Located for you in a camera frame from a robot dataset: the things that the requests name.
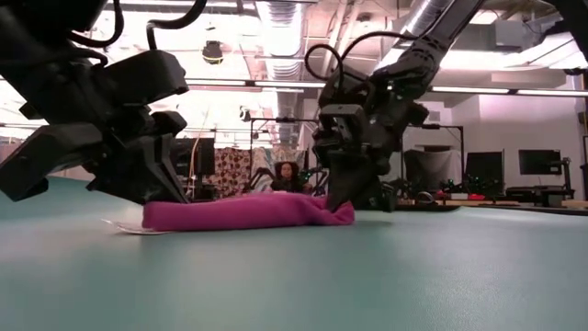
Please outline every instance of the table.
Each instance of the table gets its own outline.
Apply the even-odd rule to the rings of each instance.
[[[0,198],[0,330],[588,329],[588,221],[358,212],[347,227],[131,236],[83,183]]]

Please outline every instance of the person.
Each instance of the person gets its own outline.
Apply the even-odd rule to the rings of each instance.
[[[301,183],[299,168],[294,162],[280,162],[276,164],[276,179],[270,188],[274,191],[286,191],[291,193],[309,194],[312,186],[309,183]]]

